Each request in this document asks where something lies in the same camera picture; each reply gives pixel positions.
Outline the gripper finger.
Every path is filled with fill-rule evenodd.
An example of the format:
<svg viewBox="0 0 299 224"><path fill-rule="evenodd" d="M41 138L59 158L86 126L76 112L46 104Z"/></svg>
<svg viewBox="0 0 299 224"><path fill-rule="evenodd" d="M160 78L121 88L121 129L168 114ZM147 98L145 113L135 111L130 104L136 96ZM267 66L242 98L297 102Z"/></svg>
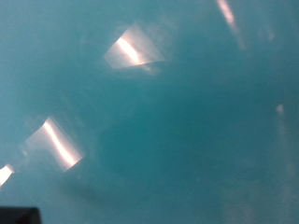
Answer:
<svg viewBox="0 0 299 224"><path fill-rule="evenodd" d="M42 224L35 207L0 207L0 224Z"/></svg>

